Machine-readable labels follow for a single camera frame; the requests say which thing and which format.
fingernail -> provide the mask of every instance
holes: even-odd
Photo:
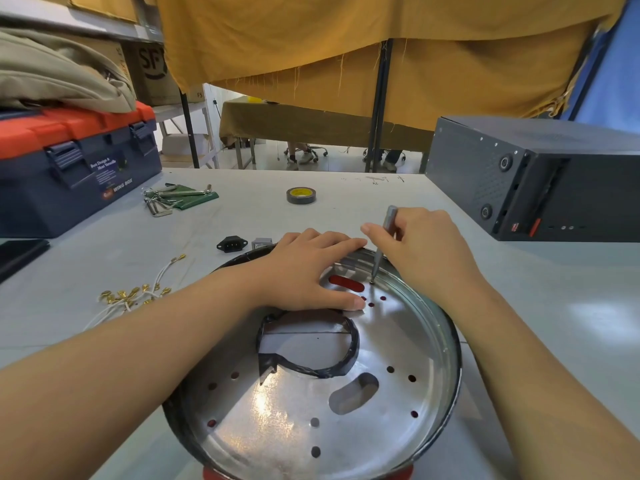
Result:
[[[353,310],[361,310],[365,305],[366,303],[361,297],[356,296],[355,298],[353,298]]]

black computer case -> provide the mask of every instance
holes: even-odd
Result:
[[[501,241],[640,242],[640,134],[448,116],[426,175]]]

silver screwdriver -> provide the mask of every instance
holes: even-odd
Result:
[[[385,221],[382,224],[382,227],[393,236],[396,233],[396,214],[398,213],[398,208],[395,205],[389,205],[387,209],[387,215],[385,216]],[[371,272],[371,281],[370,283],[376,280],[376,276],[378,275],[378,270],[380,269],[380,263],[382,262],[383,252],[380,248],[376,250],[376,257],[373,259],[373,270]]]

red object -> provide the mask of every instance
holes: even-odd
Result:
[[[332,285],[341,286],[351,291],[355,291],[356,293],[362,293],[364,291],[364,285],[362,283],[350,280],[348,278],[345,278],[344,276],[338,276],[337,274],[332,274],[331,276],[329,276],[329,282]]]
[[[409,480],[413,473],[413,466],[401,471],[400,473],[396,473],[387,478],[387,480]],[[225,480],[224,477],[213,473],[211,470],[207,470],[206,468],[202,471],[202,478],[204,480]]]
[[[36,114],[0,121],[0,159],[21,157],[63,141],[108,133],[154,119],[154,110],[140,102],[136,102],[135,111],[124,113],[71,107],[40,109]]]
[[[538,217],[536,221],[533,223],[533,227],[531,227],[531,230],[529,231],[529,237],[533,237],[533,234],[536,233],[539,225],[540,225],[540,217]]]

roll of tape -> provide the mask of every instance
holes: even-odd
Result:
[[[296,205],[304,205],[316,201],[316,191],[310,187],[293,187],[287,190],[287,201]]]

